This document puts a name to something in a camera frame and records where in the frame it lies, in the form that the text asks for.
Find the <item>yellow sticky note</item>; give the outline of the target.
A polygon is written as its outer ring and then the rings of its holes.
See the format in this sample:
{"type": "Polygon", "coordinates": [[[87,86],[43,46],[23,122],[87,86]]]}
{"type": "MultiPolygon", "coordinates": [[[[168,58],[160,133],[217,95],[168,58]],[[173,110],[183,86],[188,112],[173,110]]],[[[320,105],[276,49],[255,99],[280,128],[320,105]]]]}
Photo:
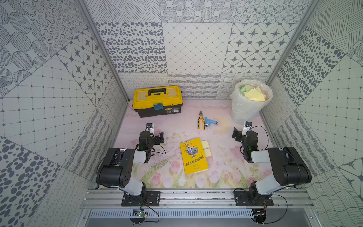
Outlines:
{"type": "Polygon", "coordinates": [[[204,151],[204,154],[205,154],[205,157],[206,157],[206,158],[207,158],[207,157],[211,157],[211,156],[212,156],[212,154],[211,154],[211,150],[210,150],[209,148],[204,149],[203,151],[204,151]]]}
{"type": "Polygon", "coordinates": [[[209,148],[208,141],[201,141],[201,144],[202,144],[203,149],[208,149],[209,148]]]}

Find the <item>yellow children's book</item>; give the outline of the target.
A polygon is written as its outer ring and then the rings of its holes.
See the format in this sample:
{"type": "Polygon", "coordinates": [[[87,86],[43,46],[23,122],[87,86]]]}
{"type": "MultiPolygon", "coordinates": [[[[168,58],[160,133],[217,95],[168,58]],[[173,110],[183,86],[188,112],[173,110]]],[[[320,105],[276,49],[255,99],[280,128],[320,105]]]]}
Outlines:
{"type": "Polygon", "coordinates": [[[200,138],[180,143],[184,172],[186,175],[207,171],[209,169],[200,138]]]}

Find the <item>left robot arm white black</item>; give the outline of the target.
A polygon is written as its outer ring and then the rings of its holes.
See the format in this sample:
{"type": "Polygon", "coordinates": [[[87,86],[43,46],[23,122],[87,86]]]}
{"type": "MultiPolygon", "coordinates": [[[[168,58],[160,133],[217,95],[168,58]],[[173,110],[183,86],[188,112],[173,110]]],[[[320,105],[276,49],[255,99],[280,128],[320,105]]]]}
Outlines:
{"type": "Polygon", "coordinates": [[[100,161],[96,171],[96,183],[106,188],[117,188],[131,198],[144,200],[146,185],[132,176],[132,168],[137,163],[148,163],[156,153],[154,145],[164,143],[164,133],[154,135],[142,131],[139,144],[134,148],[110,148],[100,161]]]}

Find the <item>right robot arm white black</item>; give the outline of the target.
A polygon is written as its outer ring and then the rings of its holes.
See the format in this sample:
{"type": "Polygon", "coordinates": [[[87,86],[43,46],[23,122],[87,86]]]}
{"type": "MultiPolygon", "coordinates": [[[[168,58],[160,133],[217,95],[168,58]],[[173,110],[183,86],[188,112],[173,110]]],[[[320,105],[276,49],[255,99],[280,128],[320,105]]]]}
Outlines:
{"type": "Polygon", "coordinates": [[[271,164],[272,173],[251,183],[249,197],[268,196],[285,187],[310,183],[312,174],[294,147],[258,150],[258,133],[244,128],[233,129],[232,138],[239,141],[245,161],[254,164],[271,164]]]}

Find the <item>discarded sticky notes pile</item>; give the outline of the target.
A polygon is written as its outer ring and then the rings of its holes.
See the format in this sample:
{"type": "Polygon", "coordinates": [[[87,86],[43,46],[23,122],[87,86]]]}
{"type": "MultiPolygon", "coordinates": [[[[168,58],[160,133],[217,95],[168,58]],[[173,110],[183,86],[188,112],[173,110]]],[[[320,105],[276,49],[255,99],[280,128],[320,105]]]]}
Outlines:
{"type": "Polygon", "coordinates": [[[240,93],[250,101],[265,102],[268,98],[259,86],[245,85],[240,88],[240,93]]]}

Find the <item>yellow black toolbox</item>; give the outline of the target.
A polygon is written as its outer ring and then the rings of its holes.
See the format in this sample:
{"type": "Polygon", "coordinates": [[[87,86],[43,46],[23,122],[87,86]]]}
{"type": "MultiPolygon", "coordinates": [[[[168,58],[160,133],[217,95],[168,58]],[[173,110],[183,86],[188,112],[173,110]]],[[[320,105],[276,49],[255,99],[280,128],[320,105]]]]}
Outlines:
{"type": "Polygon", "coordinates": [[[134,92],[133,109],[141,118],[179,114],[183,105],[179,86],[138,89],[134,92]]]}

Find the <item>white trash bin with bag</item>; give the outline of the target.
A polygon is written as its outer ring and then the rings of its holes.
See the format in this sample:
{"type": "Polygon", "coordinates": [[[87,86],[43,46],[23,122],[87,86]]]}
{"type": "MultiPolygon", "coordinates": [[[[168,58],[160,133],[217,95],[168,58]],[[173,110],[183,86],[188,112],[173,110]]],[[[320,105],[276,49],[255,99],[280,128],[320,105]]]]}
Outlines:
{"type": "Polygon", "coordinates": [[[265,107],[273,98],[272,89],[264,82],[253,79],[244,79],[235,85],[234,91],[230,95],[232,100],[231,118],[237,124],[243,124],[251,120],[263,107],[265,107]],[[266,94],[265,102],[250,101],[240,93],[240,88],[245,85],[259,86],[266,94]]]}

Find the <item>left controller board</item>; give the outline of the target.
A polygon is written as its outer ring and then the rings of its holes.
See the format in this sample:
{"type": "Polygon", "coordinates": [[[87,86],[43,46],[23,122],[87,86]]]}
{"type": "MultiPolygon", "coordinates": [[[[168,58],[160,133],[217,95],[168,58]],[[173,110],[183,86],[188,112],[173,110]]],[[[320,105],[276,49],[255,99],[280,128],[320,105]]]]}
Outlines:
{"type": "Polygon", "coordinates": [[[141,210],[133,210],[132,215],[130,217],[130,221],[133,224],[141,224],[144,222],[147,218],[147,214],[144,211],[141,210]]]}

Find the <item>controller board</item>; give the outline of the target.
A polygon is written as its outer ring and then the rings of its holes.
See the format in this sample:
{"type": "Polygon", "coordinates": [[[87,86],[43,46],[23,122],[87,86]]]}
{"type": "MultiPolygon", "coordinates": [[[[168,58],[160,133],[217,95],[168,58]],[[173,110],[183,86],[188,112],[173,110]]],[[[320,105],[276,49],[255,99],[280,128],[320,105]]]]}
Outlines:
{"type": "Polygon", "coordinates": [[[264,209],[252,209],[253,218],[252,221],[254,221],[257,224],[262,224],[266,220],[266,211],[264,209]]]}
{"type": "Polygon", "coordinates": [[[132,215],[130,217],[130,221],[133,224],[141,224],[144,222],[147,218],[147,214],[144,211],[141,210],[133,210],[132,215]]]}

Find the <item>right controller board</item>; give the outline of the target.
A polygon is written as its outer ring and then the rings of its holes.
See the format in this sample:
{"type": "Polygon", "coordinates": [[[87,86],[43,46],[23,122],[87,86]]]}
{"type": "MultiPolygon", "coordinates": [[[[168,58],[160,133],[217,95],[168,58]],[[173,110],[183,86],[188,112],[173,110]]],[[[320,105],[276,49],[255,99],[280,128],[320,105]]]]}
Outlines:
{"type": "Polygon", "coordinates": [[[252,221],[254,221],[257,224],[262,224],[266,220],[266,211],[264,209],[252,209],[253,218],[252,221]]]}

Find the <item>yellow handled pliers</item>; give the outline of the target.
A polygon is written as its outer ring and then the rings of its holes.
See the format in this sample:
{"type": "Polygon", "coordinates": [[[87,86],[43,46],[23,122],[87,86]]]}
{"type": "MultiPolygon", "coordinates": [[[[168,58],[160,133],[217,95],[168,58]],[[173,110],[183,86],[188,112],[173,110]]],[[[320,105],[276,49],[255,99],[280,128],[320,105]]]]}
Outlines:
{"type": "Polygon", "coordinates": [[[199,112],[199,118],[198,118],[198,130],[205,130],[205,120],[202,111],[199,112]]]}

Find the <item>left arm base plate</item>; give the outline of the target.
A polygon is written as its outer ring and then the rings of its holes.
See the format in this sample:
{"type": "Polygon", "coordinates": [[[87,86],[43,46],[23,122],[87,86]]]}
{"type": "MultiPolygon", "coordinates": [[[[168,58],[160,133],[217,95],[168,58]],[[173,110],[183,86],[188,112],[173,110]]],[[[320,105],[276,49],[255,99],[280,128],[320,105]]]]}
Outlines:
{"type": "Polygon", "coordinates": [[[123,207],[136,207],[147,205],[149,207],[158,207],[160,204],[160,191],[146,191],[139,196],[124,194],[122,200],[123,207]]]}

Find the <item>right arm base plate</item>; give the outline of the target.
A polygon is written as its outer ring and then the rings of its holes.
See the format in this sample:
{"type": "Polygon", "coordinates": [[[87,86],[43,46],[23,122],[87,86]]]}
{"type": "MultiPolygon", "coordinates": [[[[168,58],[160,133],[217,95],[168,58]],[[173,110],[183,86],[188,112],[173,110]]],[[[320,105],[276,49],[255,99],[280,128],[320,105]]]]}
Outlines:
{"type": "Polygon", "coordinates": [[[247,191],[233,192],[236,206],[273,206],[274,202],[270,195],[250,195],[247,191]]]}

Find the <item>aluminium mounting rail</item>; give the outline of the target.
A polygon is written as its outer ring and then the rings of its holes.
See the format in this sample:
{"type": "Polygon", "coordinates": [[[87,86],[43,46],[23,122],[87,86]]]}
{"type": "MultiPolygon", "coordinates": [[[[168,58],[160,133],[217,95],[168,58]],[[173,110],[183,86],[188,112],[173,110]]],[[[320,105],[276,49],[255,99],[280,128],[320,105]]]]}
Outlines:
{"type": "MultiPolygon", "coordinates": [[[[235,189],[157,189],[159,195],[148,199],[148,205],[158,204],[157,208],[263,208],[253,205],[247,199],[247,192],[235,189]]],[[[312,208],[305,190],[284,189],[269,197],[271,208],[312,208]]],[[[81,208],[127,208],[133,207],[132,201],[123,197],[116,189],[89,190],[81,203],[81,208]]]]}

